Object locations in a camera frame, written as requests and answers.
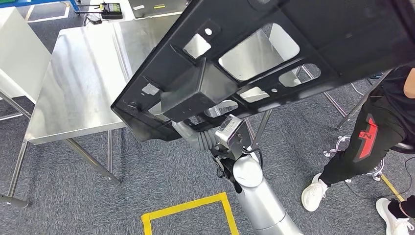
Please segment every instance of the yellow tape square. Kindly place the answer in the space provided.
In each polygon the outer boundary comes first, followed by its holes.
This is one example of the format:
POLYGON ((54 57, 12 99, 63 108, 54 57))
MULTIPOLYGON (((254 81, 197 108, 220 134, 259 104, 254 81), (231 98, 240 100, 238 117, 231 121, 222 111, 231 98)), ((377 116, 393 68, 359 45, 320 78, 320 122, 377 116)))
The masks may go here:
POLYGON ((228 197, 226 196, 225 192, 221 192, 213 196, 200 198, 194 201, 178 204, 172 207, 168 207, 168 208, 161 209, 158 211, 143 214, 141 216, 141 220, 143 222, 144 235, 151 235, 150 220, 152 219, 158 219, 164 216, 176 214, 182 211, 186 211, 188 209, 196 208, 199 206, 203 206, 206 204, 219 202, 219 201, 222 202, 223 210, 225 211, 225 215, 226 215, 226 220, 228 221, 229 229, 231 230, 231 235, 239 235, 238 228, 236 227, 235 219, 232 214, 231 205, 229 204, 228 197))

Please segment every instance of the stainless steel table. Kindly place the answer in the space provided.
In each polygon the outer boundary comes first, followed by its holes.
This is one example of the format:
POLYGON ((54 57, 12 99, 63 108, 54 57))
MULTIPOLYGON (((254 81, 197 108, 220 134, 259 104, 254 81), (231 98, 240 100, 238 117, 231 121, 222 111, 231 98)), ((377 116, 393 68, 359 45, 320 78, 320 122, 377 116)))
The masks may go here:
MULTIPOLYGON (((64 29, 59 33, 22 143, 9 193, 7 196, 0 195, 0 201, 23 206, 24 201, 13 196, 27 141, 36 145, 64 140, 103 176, 116 184, 120 183, 112 174, 111 130, 125 125, 112 112, 110 105, 177 18, 168 16, 102 24, 64 29), (109 134, 108 169, 72 139, 102 131, 109 134)), ((193 45, 195 50, 202 46, 199 43, 193 45)), ((241 80, 247 80, 282 61, 267 36, 259 30, 243 45, 229 51, 221 63, 228 71, 239 73, 241 80)), ((292 77, 295 78, 294 74, 288 74, 286 79, 292 77)), ((260 90, 245 98, 258 100, 264 95, 267 96, 260 90)), ((166 118, 157 109, 153 114, 166 118)))

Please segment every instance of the shoe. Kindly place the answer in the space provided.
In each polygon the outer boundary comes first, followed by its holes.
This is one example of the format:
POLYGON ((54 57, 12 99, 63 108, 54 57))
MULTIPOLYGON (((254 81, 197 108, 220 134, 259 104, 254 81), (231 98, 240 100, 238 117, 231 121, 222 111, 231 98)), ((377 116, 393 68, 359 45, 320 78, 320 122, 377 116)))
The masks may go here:
POLYGON ((317 210, 328 189, 327 185, 319 179, 320 176, 321 173, 314 176, 311 184, 301 194, 302 205, 309 212, 317 210))
POLYGON ((386 198, 376 202, 377 212, 386 222, 386 235, 409 235, 408 229, 413 231, 414 226, 409 223, 409 218, 397 219, 388 209, 390 202, 386 198))

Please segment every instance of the black cable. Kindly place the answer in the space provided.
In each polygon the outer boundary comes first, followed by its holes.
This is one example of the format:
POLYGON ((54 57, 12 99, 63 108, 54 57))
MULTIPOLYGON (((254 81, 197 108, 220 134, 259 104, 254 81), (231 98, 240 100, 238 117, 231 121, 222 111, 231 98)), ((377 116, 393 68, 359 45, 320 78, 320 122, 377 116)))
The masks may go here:
POLYGON ((409 189, 411 189, 411 187, 412 187, 412 175, 409 173, 408 166, 406 165, 406 163, 407 163, 408 161, 410 161, 410 160, 414 159, 414 158, 415 158, 415 157, 411 157, 411 158, 407 159, 407 160, 405 161, 405 163, 404 163, 404 165, 405 165, 405 170, 406 170, 406 172, 407 172, 407 173, 408 173, 408 175, 409 175, 409 187, 408 187, 408 189, 407 189, 407 190, 405 190, 405 191, 403 191, 403 192, 400 192, 399 194, 388 194, 388 195, 383 195, 383 196, 378 196, 378 197, 373 197, 373 198, 361 197, 361 196, 359 196, 357 193, 355 193, 355 192, 351 189, 351 187, 349 186, 349 184, 348 184, 348 183, 346 183, 346 182, 344 182, 344 183, 346 184, 346 186, 350 189, 350 191, 351 191, 354 195, 356 195, 358 198, 361 198, 361 199, 373 200, 373 199, 379 199, 379 198, 383 198, 383 197, 390 197, 390 196, 399 196, 399 195, 402 195, 402 194, 404 194, 404 193, 408 192, 408 191, 409 191, 409 189))
POLYGON ((242 153, 246 154, 246 155, 249 155, 249 154, 251 154, 253 152, 256 152, 256 151, 258 151, 258 153, 259 153, 259 165, 261 166, 261 169, 262 169, 262 162, 263 162, 262 150, 259 147, 251 149, 251 150, 246 150, 244 147, 242 148, 242 153))
POLYGON ((89 14, 85 14, 85 15, 84 15, 84 22, 82 23, 82 26, 83 26, 83 27, 85 27, 85 26, 87 25, 86 23, 87 23, 87 16, 88 16, 88 15, 89 15, 89 14))

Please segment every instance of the rectangular cutout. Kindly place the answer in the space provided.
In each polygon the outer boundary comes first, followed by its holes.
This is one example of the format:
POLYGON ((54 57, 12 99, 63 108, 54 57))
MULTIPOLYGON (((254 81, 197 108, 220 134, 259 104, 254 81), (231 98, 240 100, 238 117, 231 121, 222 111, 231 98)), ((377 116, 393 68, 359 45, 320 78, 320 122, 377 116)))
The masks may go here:
POLYGON ((278 80, 285 87, 295 87, 320 77, 321 71, 314 64, 304 64, 282 74, 278 80))
POLYGON ((205 110, 205 114, 208 117, 215 118, 222 116, 223 114, 229 113, 232 110, 238 108, 238 103, 233 100, 224 100, 220 102, 218 105, 215 105, 207 110, 205 110))
POLYGON ((270 97, 270 95, 268 93, 266 93, 265 91, 263 91, 261 88, 259 87, 254 87, 251 88, 249 90, 247 90, 246 92, 243 93, 238 93, 245 101, 249 102, 249 103, 253 103, 255 101, 258 100, 262 100, 264 98, 268 98, 270 97))
POLYGON ((158 119, 162 121, 169 121, 170 119, 163 115, 163 112, 161 111, 161 101, 151 107, 151 109, 148 110, 149 113, 156 116, 158 119))
POLYGON ((193 38, 186 44, 183 50, 187 52, 191 57, 196 59, 199 56, 205 54, 206 51, 210 49, 210 47, 210 44, 206 42, 206 40, 200 36, 200 34, 196 33, 193 38))
POLYGON ((159 92, 159 89, 149 83, 142 89, 142 91, 146 94, 155 95, 157 92, 159 92))
POLYGON ((235 79, 249 80, 300 52, 299 45, 281 26, 271 23, 264 27, 272 28, 270 38, 259 29, 219 59, 219 64, 235 79))

